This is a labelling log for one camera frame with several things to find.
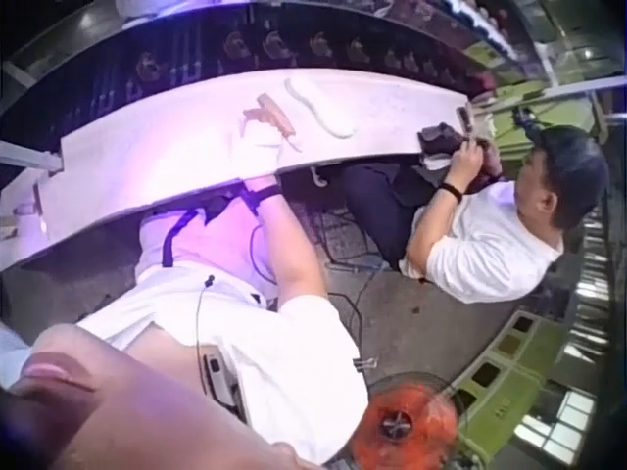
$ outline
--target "concrete floor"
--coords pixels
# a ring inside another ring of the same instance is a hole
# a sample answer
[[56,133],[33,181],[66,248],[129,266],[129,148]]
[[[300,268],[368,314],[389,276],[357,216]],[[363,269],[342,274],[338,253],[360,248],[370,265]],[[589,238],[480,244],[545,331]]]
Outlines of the concrete floor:
[[[314,188],[308,171],[289,175],[284,189],[312,237],[305,206],[342,205],[337,188]],[[88,230],[41,258],[5,271],[4,321],[32,341],[47,326],[74,322],[130,289],[139,257],[140,217],[134,214]],[[325,220],[337,222],[333,217]],[[356,226],[331,229],[328,236],[336,257],[364,251]],[[343,293],[353,302],[362,292],[363,356],[379,359],[378,367],[367,373],[369,382],[410,370],[452,381],[501,330],[513,308],[511,303],[463,305],[433,285],[419,285],[396,272],[327,269],[327,277],[331,292]],[[347,324],[350,305],[341,297],[331,300]]]

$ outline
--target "wristwatch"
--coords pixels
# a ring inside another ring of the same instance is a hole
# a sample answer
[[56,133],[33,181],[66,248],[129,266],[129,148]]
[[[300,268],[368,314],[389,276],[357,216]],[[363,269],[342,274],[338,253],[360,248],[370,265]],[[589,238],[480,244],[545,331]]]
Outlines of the wristwatch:
[[273,184],[264,189],[260,189],[259,191],[249,191],[248,189],[244,189],[242,199],[246,203],[246,206],[248,206],[248,209],[250,209],[255,216],[258,216],[259,214],[257,212],[257,208],[259,207],[259,204],[261,204],[264,199],[271,198],[277,194],[282,194],[281,188],[278,184]]

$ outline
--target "white glove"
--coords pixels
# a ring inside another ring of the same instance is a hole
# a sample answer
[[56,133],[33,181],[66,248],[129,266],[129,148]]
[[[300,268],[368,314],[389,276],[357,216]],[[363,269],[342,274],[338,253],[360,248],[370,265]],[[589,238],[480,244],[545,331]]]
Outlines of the white glove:
[[236,133],[231,158],[240,179],[252,179],[275,174],[283,146],[283,136],[270,124],[248,120],[243,132]]

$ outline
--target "dark pants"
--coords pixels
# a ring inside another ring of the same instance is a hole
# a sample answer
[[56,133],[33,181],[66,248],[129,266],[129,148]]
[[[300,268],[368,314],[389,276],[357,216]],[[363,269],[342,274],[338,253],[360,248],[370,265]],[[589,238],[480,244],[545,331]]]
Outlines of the dark pants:
[[418,208],[436,188],[408,165],[356,164],[342,171],[346,205],[393,269],[405,257]]

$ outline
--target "floor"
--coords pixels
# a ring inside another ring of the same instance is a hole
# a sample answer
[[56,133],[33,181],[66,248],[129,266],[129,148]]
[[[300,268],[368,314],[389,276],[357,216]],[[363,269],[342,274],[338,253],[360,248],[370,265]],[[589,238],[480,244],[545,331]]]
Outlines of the floor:
[[[313,238],[305,206],[342,206],[337,187],[315,188],[308,171],[286,177],[284,190]],[[139,257],[140,217],[135,214],[88,230],[3,273],[4,321],[32,341],[47,326],[74,322],[130,289]],[[335,217],[326,216],[324,221],[338,225]],[[327,231],[331,253],[336,257],[362,253],[365,246],[357,227],[340,225]],[[513,308],[511,303],[462,305],[435,286],[419,285],[396,272],[327,269],[327,277],[331,292],[353,302],[359,298],[362,354],[378,358],[378,367],[367,372],[368,382],[413,370],[454,380],[500,331]],[[338,296],[331,300],[348,324],[350,304]],[[357,330],[353,321],[356,337]]]

